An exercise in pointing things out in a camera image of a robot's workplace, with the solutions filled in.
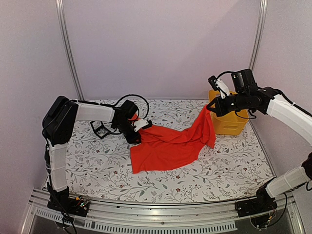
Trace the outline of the red t-shirt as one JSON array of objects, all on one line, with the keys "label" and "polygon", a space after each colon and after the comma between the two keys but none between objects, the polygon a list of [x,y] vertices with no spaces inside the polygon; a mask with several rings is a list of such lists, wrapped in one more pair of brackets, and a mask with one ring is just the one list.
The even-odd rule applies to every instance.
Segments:
[{"label": "red t-shirt", "polygon": [[130,148],[133,174],[168,171],[193,163],[204,146],[215,147],[210,111],[204,107],[191,127],[182,131],[153,125],[140,129],[141,143]]}]

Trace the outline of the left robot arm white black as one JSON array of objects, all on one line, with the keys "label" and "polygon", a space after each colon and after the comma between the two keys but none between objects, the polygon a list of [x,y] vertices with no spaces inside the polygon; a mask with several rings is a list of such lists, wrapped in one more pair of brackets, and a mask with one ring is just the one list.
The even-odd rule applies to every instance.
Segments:
[{"label": "left robot arm white black", "polygon": [[77,121],[100,121],[112,124],[130,144],[140,142],[131,119],[138,107],[130,100],[121,106],[96,102],[70,100],[59,96],[42,121],[42,134],[47,141],[47,171],[51,177],[51,186],[56,192],[68,188],[65,172],[66,148]]}]

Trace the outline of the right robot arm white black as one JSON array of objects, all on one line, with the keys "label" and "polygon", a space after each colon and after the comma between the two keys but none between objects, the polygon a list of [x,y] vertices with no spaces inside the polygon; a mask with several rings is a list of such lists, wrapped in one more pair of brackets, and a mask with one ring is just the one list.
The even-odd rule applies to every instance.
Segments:
[{"label": "right robot arm white black", "polygon": [[[306,110],[290,101],[286,95],[272,87],[258,87],[251,69],[230,71],[236,93],[231,94],[221,76],[211,76],[208,82],[220,93],[207,105],[207,110],[222,117],[230,112],[248,110],[251,115],[259,111],[286,124],[308,143],[312,142],[312,116]],[[258,198],[252,202],[255,212],[261,213],[271,204],[271,198],[295,190],[312,179],[312,156],[309,155],[300,166],[274,178],[258,189]]]}]

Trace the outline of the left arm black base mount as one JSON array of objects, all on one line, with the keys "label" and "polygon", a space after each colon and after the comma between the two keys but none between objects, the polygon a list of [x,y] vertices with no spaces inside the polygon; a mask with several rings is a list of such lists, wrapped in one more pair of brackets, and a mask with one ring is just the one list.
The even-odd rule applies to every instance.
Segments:
[{"label": "left arm black base mount", "polygon": [[72,198],[67,194],[56,193],[50,195],[47,207],[52,210],[63,212],[64,214],[86,217],[89,211],[90,201],[82,196]]}]

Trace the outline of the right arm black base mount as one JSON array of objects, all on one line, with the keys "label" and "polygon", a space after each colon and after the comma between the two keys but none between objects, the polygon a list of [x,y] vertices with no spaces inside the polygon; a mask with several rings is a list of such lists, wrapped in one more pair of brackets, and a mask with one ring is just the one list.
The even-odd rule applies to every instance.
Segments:
[{"label": "right arm black base mount", "polygon": [[275,210],[277,203],[267,194],[257,194],[253,199],[237,201],[234,207],[239,217],[245,217]]}]

